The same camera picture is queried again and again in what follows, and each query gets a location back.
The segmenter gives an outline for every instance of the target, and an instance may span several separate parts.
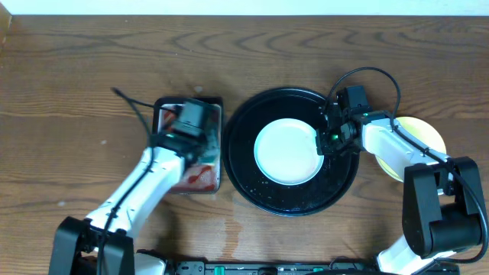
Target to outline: wood grain surface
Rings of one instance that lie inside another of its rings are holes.
[[[433,125],[453,157],[473,158],[489,196],[487,18],[15,17],[0,57],[0,273],[46,273],[61,221],[83,218],[138,162],[144,132],[109,87],[154,102],[201,86],[229,117],[277,86],[325,94],[359,66],[392,73],[400,115]],[[375,108],[393,107],[382,75],[345,81],[357,84]],[[165,197],[136,246],[226,261],[370,257],[402,234],[401,208],[402,183],[369,154],[341,200],[302,218],[255,208],[223,171],[215,195]],[[489,257],[461,268],[489,273]]]

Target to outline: white backdrop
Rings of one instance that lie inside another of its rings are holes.
[[[0,0],[13,15],[489,15],[489,0]]]

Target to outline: yellow bowl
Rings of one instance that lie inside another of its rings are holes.
[[[445,142],[443,142],[442,136],[439,132],[432,126],[422,121],[418,118],[413,117],[399,117],[396,118],[401,126],[403,126],[406,131],[412,134],[414,137],[422,141],[424,144],[428,145],[430,148],[437,150],[438,152],[446,154]],[[382,170],[391,176],[395,180],[403,181],[396,172],[394,172],[382,159],[375,156],[377,162],[381,166]]]

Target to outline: black round tray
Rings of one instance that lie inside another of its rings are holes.
[[[317,129],[327,123],[319,114],[325,97],[301,88],[277,88],[247,100],[233,114],[222,138],[222,158],[235,188],[257,207],[278,215],[310,215],[326,209],[350,187],[358,154],[325,157],[321,170],[308,182],[284,186],[268,179],[254,160],[254,142],[270,122],[295,118]]]

